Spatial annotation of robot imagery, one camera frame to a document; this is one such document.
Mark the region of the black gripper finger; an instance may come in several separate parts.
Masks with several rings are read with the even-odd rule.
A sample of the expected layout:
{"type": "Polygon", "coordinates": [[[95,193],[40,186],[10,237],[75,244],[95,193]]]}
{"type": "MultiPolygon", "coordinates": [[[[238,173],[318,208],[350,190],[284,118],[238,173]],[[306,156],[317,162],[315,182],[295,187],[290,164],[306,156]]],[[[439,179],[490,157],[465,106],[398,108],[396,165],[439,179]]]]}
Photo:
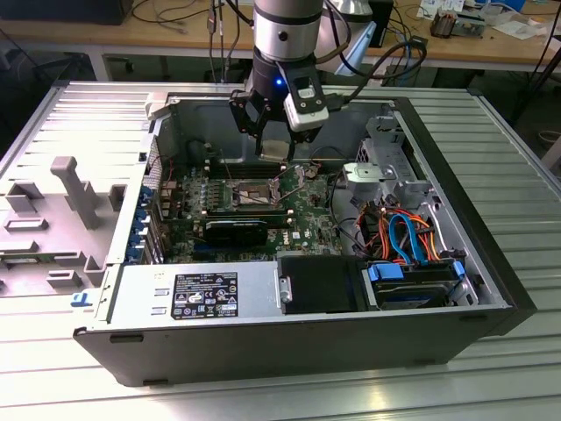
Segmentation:
{"type": "Polygon", "coordinates": [[[288,158],[293,158],[295,155],[295,147],[301,143],[311,143],[315,140],[317,134],[321,131],[321,127],[305,130],[302,132],[295,132],[288,126],[288,133],[290,135],[290,142],[288,147],[288,158]]]}
{"type": "Polygon", "coordinates": [[[229,98],[238,131],[255,140],[255,153],[262,154],[262,137],[270,117],[270,103],[255,89],[234,89],[229,98]]]}

